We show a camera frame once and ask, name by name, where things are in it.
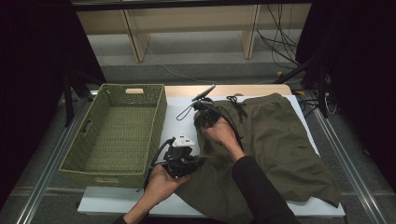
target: woven basket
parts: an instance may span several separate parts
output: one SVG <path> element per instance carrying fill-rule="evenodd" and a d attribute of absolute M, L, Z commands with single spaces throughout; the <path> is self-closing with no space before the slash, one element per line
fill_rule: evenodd
<path fill-rule="evenodd" d="M 142 188 L 166 106 L 163 85 L 102 85 L 60 172 L 83 187 Z"/>

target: gray floor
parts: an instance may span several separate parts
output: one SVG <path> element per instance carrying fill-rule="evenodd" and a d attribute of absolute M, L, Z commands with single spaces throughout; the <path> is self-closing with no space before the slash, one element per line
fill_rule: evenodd
<path fill-rule="evenodd" d="M 300 31 L 291 31 L 297 39 Z M 263 32 L 267 37 L 274 32 Z M 208 32 L 153 35 L 145 61 L 136 63 L 125 35 L 90 36 L 92 48 L 102 65 L 108 82 L 163 83 L 165 85 L 203 85 L 209 82 L 222 84 L 270 83 L 276 72 L 287 73 L 274 63 L 271 50 L 259 38 L 255 40 L 253 57 L 246 60 L 237 32 Z M 291 66 L 275 57 L 277 63 Z M 290 80 L 293 89 L 299 89 L 301 76 Z M 0 213 L 1 223 L 16 223 L 22 208 L 45 170 L 53 149 L 64 131 L 64 102 L 48 129 L 41 146 L 26 167 L 20 181 Z M 309 105 L 303 113 L 307 114 Z M 302 223 L 372 223 L 361 199 L 351 185 L 343 166 L 334 153 L 331 143 L 318 121 L 317 112 L 307 116 L 306 122 L 314 137 L 321 158 L 333 172 L 342 191 L 341 203 L 346 218 L 299 217 Z M 330 115 L 329 122 L 344 146 L 353 165 L 388 223 L 396 223 L 396 195 L 380 174 L 370 157 L 361 152 L 362 144 L 343 114 Z M 77 212 L 83 189 L 73 185 L 55 172 L 31 223 L 111 223 L 116 216 L 87 216 Z"/>

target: olive green cloth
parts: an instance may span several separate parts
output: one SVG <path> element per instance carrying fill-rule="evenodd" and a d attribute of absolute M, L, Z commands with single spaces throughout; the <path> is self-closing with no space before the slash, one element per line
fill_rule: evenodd
<path fill-rule="evenodd" d="M 338 206 L 340 190 L 290 101 L 274 93 L 243 103 L 247 116 L 242 119 L 230 101 L 216 101 L 215 106 L 233 121 L 245 153 L 255 158 L 282 197 L 306 202 L 313 196 Z M 233 162 L 227 151 L 200 130 L 197 135 L 206 162 L 176 194 L 207 217 L 228 223 L 251 222 L 248 205 L 233 182 Z"/>

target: floor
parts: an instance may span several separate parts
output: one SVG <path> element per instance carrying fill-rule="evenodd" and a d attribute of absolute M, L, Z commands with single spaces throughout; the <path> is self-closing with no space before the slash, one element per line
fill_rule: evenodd
<path fill-rule="evenodd" d="M 298 40 L 299 30 L 291 30 L 289 35 Z M 268 38 L 274 38 L 275 31 L 262 31 Z M 209 82 L 221 84 L 265 84 L 277 79 L 277 73 L 287 74 L 293 64 L 276 57 L 256 35 L 253 56 L 247 60 L 237 32 L 202 32 L 185 34 L 155 34 L 151 36 L 149 50 L 142 63 L 136 63 L 129 39 L 126 35 L 90 36 L 92 48 L 101 64 L 108 82 L 113 83 L 163 83 L 165 85 L 204 85 Z M 288 81 L 293 90 L 299 90 L 304 74 Z M 298 99 L 315 98 L 314 91 L 306 91 Z M 76 99 L 75 109 L 81 113 L 88 110 L 89 103 Z M 311 105 L 301 104 L 306 122 L 318 147 L 319 154 L 335 176 L 342 191 L 341 203 L 346 210 L 345 218 L 299 217 L 302 223 L 396 223 L 396 195 L 380 174 L 370 156 L 362 152 L 363 145 L 349 124 L 347 116 L 338 108 L 328 119 Z M 75 120 L 75 127 L 81 120 Z M 48 129 L 41 147 L 31 159 L 0 212 L 1 223 L 16 223 L 26 218 L 25 223 L 111 223 L 117 216 L 88 216 L 77 212 L 78 202 L 84 189 L 70 183 L 48 164 L 59 146 L 60 139 L 71 139 L 76 133 L 70 129 L 65 135 L 64 102 L 58 105 L 58 112 Z M 325 128 L 333 128 L 327 133 Z M 336 143 L 329 140 L 336 137 Z M 347 156 L 350 162 L 343 162 Z M 64 154 L 55 155 L 62 158 Z M 48 172 L 49 179 L 42 174 Z M 44 183 L 42 195 L 32 195 Z M 185 220 L 166 220 L 181 223 Z"/>

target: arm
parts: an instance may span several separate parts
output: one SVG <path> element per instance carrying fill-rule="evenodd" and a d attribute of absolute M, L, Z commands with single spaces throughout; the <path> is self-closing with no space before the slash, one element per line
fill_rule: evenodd
<path fill-rule="evenodd" d="M 230 153 L 234 162 L 233 180 L 244 195 L 256 223 L 299 223 L 257 162 L 246 156 L 237 144 L 227 121 L 219 119 L 203 133 L 221 143 Z"/>
<path fill-rule="evenodd" d="M 180 185 L 189 179 L 189 175 L 174 179 L 161 165 L 157 165 L 151 173 L 143 196 L 127 214 L 119 217 L 113 224 L 139 223 L 155 205 L 169 198 Z"/>

